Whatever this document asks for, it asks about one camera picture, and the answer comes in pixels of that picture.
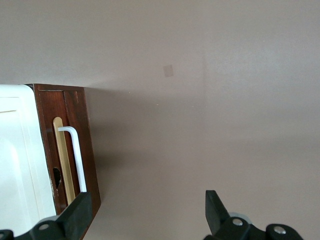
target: beige wall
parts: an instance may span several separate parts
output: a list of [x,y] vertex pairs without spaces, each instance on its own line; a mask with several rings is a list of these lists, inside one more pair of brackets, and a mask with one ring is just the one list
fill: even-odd
[[320,239],[319,23],[317,0],[3,0],[0,83],[87,87],[86,240],[201,240],[206,189]]

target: screw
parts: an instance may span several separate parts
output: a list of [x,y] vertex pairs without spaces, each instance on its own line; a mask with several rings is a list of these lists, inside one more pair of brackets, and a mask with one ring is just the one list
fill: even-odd
[[236,226],[242,226],[244,224],[239,218],[233,219],[232,223]]
[[286,233],[287,233],[286,230],[285,230],[283,227],[281,227],[281,226],[275,226],[275,227],[273,228],[273,230],[274,230],[277,234],[286,234]]
[[49,224],[42,224],[40,227],[39,227],[39,230],[45,230],[49,227]]

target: black clamp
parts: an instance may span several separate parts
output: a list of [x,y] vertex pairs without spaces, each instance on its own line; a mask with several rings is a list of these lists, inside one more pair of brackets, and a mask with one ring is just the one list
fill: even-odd
[[241,217],[231,217],[214,190],[205,192],[205,217],[212,235],[204,240],[303,240],[287,225],[270,224],[262,231]]
[[81,192],[55,221],[41,221],[16,237],[11,230],[0,230],[0,240],[79,240],[92,219],[91,194]]

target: hole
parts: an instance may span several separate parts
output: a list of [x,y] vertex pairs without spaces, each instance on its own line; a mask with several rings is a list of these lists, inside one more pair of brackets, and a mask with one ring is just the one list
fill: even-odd
[[53,175],[55,181],[55,188],[57,189],[61,183],[61,173],[60,170],[56,167],[53,168]]

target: white bent handle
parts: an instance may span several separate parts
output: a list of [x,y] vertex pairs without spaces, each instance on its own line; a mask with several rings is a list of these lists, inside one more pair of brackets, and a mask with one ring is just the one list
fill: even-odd
[[86,180],[85,180],[85,172],[84,172],[84,166],[82,164],[79,137],[78,137],[77,130],[72,126],[62,126],[62,127],[58,128],[58,131],[59,132],[67,131],[71,135],[73,152],[74,152],[74,159],[75,159],[75,166],[76,166],[76,171],[78,174],[78,180],[79,180],[79,186],[80,186],[80,192],[82,192],[82,193],[86,192],[87,186],[86,186]]

